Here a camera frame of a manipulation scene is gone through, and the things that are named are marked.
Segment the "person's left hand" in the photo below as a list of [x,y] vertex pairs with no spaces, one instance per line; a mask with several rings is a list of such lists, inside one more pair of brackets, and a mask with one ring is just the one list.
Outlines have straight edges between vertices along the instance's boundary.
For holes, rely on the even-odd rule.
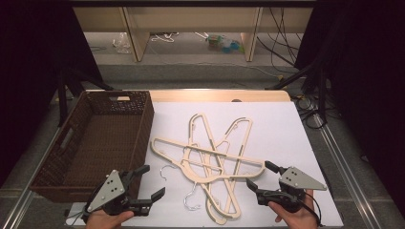
[[85,229],[120,229],[121,224],[133,216],[132,211],[126,211],[116,216],[110,216],[103,210],[95,211],[89,216]]

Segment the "light wooden shelf unit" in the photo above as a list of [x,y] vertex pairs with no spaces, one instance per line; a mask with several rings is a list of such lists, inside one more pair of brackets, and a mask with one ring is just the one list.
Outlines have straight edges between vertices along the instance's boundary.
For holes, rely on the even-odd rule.
[[142,60],[152,32],[237,32],[245,60],[253,60],[257,34],[303,33],[311,8],[256,7],[75,7],[75,16],[85,32],[125,32],[134,60]]

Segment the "light wooden table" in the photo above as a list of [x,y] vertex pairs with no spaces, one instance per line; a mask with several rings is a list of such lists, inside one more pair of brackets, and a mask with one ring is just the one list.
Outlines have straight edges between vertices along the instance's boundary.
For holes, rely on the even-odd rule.
[[147,100],[153,102],[290,102],[285,91],[263,90],[149,90]]

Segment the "beige clothes hanger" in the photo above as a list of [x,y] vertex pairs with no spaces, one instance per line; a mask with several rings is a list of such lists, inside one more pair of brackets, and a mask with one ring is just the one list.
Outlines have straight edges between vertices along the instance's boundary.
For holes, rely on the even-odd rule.
[[[208,139],[207,147],[202,147],[194,139],[195,121],[200,119],[202,121],[204,132]],[[247,134],[244,142],[240,148],[239,153],[234,156],[227,152],[224,153],[218,150],[218,147],[224,143],[230,146],[227,138],[232,130],[238,126],[239,122],[247,122]],[[229,219],[237,219],[242,210],[238,200],[234,194],[236,181],[241,176],[239,169],[242,163],[242,158],[245,151],[245,141],[249,137],[251,128],[251,120],[245,117],[237,118],[231,123],[228,130],[225,132],[224,137],[216,142],[211,133],[211,129],[205,114],[194,114],[189,120],[188,142],[181,143],[175,140],[155,137],[150,142],[150,147],[155,154],[158,154],[168,160],[173,165],[181,169],[182,173],[191,180],[194,184],[200,184],[206,195],[206,212],[211,219],[217,224],[224,225]],[[182,157],[180,160],[175,160],[172,157],[160,152],[156,149],[155,143],[161,142],[182,148]],[[227,199],[224,208],[216,201],[215,197],[211,194],[212,183],[217,180],[224,182]]]
[[[237,156],[244,156],[245,146],[246,146],[246,143],[248,141],[250,131],[251,131],[251,127],[252,127],[252,120],[251,119],[246,118],[246,117],[237,118],[236,120],[234,120],[230,124],[229,128],[227,129],[227,131],[225,132],[225,134],[221,138],[221,140],[219,142],[215,142],[214,137],[213,137],[213,135],[211,133],[211,129],[209,127],[209,123],[207,121],[206,116],[204,114],[195,114],[190,118],[190,121],[189,121],[188,144],[197,144],[198,146],[200,146],[198,143],[196,143],[194,141],[194,136],[193,136],[194,129],[195,129],[195,121],[197,119],[199,119],[199,118],[202,120],[202,124],[204,126],[205,133],[206,133],[207,138],[208,138],[208,148],[205,148],[205,149],[214,150],[214,151],[222,152],[222,153],[225,153],[225,154],[229,154],[228,150],[229,150],[229,147],[230,147],[230,142],[228,141],[228,137],[231,135],[231,132],[235,128],[238,127],[239,123],[246,122],[245,133],[244,133],[242,143],[241,143],[241,146],[238,149],[238,154],[237,154]],[[225,160],[224,161],[224,168],[225,168],[225,171],[228,174],[233,174],[234,170],[235,170],[235,161],[230,160],[230,159]],[[219,225],[225,225],[229,219],[237,219],[242,213],[242,210],[240,208],[240,215],[238,217],[236,217],[236,218],[226,218],[224,215],[221,215],[217,210],[215,210],[213,208],[213,206],[207,201],[207,198],[206,198],[206,203],[205,203],[205,209],[206,209],[207,214],[210,216],[210,218]],[[228,191],[227,191],[226,204],[225,204],[224,208],[221,207],[221,209],[225,210],[227,213],[235,213],[234,206],[228,200]]]
[[[156,147],[157,142],[181,148],[181,158],[176,160],[168,154],[160,151]],[[197,144],[183,144],[181,142],[156,137],[151,140],[150,148],[153,153],[164,158],[175,167],[181,169],[182,173],[189,180],[195,184],[201,185],[206,194],[207,201],[215,210],[217,210],[221,215],[224,215],[226,218],[236,218],[240,215],[240,206],[233,191],[236,180],[239,178],[259,177],[265,170],[265,163],[261,160],[208,150],[198,146]],[[235,161],[235,170],[233,174],[228,174],[225,171],[224,161],[227,159]],[[260,169],[254,174],[240,175],[239,169],[242,163],[259,166]],[[225,188],[228,191],[228,200],[234,206],[235,213],[227,213],[225,210],[222,210],[221,206],[211,195],[211,183],[218,180],[224,182]]]

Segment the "colourful plastic toys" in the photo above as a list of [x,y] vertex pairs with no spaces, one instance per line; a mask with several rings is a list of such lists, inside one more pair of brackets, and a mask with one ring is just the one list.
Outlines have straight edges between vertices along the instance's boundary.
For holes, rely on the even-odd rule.
[[218,50],[223,53],[241,52],[244,53],[244,47],[236,40],[227,38],[223,35],[209,34],[205,41],[210,49]]

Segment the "brown woven basket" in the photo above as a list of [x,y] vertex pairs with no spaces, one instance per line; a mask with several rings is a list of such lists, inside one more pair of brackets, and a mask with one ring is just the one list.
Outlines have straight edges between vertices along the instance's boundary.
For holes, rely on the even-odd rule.
[[30,189],[52,202],[84,202],[113,170],[145,163],[154,119],[147,91],[84,92]]

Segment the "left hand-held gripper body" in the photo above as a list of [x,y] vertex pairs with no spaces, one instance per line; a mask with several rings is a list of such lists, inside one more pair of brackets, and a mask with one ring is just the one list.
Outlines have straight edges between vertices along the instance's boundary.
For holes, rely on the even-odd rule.
[[126,211],[132,211],[134,217],[146,217],[150,207],[139,205],[140,199],[131,196],[131,188],[125,186],[124,177],[127,172],[113,170],[106,176],[105,181],[98,185],[83,208],[82,220],[87,223],[89,216],[103,210],[110,216],[116,216]]

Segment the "white table sheet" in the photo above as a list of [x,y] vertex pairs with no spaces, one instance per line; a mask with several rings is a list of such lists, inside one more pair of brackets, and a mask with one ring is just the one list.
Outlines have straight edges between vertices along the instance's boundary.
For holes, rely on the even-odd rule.
[[[237,179],[234,189],[241,215],[237,219],[229,219],[225,225],[217,224],[206,212],[206,195],[201,185],[194,185],[181,169],[152,152],[150,142],[155,137],[187,143],[189,120],[195,114],[205,114],[216,142],[237,118],[251,119],[244,157],[263,162],[268,160],[284,168],[296,167],[326,184],[301,119],[291,102],[156,102],[153,107],[153,126],[145,157],[150,171],[141,178],[139,197],[149,198],[161,188],[165,188],[165,195],[153,204],[148,216],[133,217],[123,222],[122,229],[287,229],[284,222],[275,222],[276,215],[267,205],[258,204],[255,193],[246,186],[246,178]],[[228,137],[230,154],[238,154],[245,129],[246,122],[241,122],[231,132]],[[202,147],[207,147],[208,139],[200,119],[195,121],[194,139]],[[159,142],[156,147],[176,160],[182,156],[181,148]],[[242,163],[239,174],[254,174],[259,169],[259,166]],[[250,180],[261,189],[277,191],[280,189],[279,177],[265,166],[259,177]],[[321,216],[321,229],[342,227],[343,222],[329,188],[313,192],[312,199],[318,203],[315,211]],[[211,193],[224,208],[227,191],[221,180],[213,182]]]

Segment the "black curtain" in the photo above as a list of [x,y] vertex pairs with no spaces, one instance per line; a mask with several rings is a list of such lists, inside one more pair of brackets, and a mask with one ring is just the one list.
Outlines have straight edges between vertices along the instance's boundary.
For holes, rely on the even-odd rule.
[[332,25],[331,91],[338,110],[405,217],[405,0],[316,0],[296,67],[315,58]]
[[0,187],[28,149],[65,71],[101,78],[73,7],[0,0]]

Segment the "black metal stand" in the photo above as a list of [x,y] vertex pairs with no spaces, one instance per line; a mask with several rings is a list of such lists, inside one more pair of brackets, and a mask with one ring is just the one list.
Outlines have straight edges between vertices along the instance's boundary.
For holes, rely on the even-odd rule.
[[321,126],[325,126],[328,121],[326,118],[326,74],[323,67],[323,60],[315,59],[302,70],[294,73],[287,79],[282,80],[275,86],[269,87],[270,90],[281,90],[290,83],[296,81],[300,77],[305,77],[302,85],[302,92],[304,94],[311,94],[314,90],[318,92],[318,104],[314,112],[318,114],[321,120]]
[[68,117],[68,105],[66,90],[69,90],[73,96],[78,97],[84,91],[81,84],[82,81],[90,82],[91,84],[106,91],[113,91],[114,88],[105,84],[101,79],[96,79],[90,75],[73,68],[65,68],[58,75],[58,104],[59,104],[59,124],[61,127]]

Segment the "clear plastic bag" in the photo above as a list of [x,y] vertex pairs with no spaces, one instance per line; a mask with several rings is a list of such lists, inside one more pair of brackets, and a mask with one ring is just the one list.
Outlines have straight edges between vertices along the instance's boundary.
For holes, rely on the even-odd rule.
[[121,32],[116,38],[113,39],[112,44],[118,53],[131,53],[131,45],[126,32]]

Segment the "person's right hand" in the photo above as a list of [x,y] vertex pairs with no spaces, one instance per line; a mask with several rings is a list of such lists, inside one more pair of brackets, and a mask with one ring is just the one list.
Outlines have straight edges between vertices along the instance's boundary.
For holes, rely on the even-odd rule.
[[275,222],[284,221],[289,229],[318,229],[317,219],[309,210],[302,208],[296,213],[290,213],[272,201],[268,206],[277,215]]

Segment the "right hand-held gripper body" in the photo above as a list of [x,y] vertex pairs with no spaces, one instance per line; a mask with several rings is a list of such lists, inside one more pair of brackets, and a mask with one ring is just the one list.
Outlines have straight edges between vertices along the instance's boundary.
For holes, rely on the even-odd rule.
[[278,173],[280,189],[277,191],[259,189],[256,198],[259,205],[268,205],[270,201],[281,205],[290,213],[296,213],[304,206],[306,191],[327,191],[326,184],[307,175],[296,167],[280,167]]

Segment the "metal floor rail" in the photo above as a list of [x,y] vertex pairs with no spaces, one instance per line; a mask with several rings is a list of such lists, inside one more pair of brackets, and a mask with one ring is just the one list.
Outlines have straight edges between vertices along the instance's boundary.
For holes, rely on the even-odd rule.
[[0,189],[0,200],[10,202],[10,208],[0,222],[0,229],[19,227],[35,196],[30,185],[58,133],[58,128],[39,131],[11,171],[6,188]]
[[370,202],[368,201],[364,191],[359,185],[359,182],[354,176],[352,169],[345,159],[340,147],[338,146],[327,122],[324,121],[319,114],[314,116],[314,120],[320,125],[319,130],[322,137],[324,138],[331,157],[343,178],[349,193],[351,194],[352,200],[363,219],[366,227],[368,229],[382,229],[379,220],[376,217],[375,211],[372,208]]

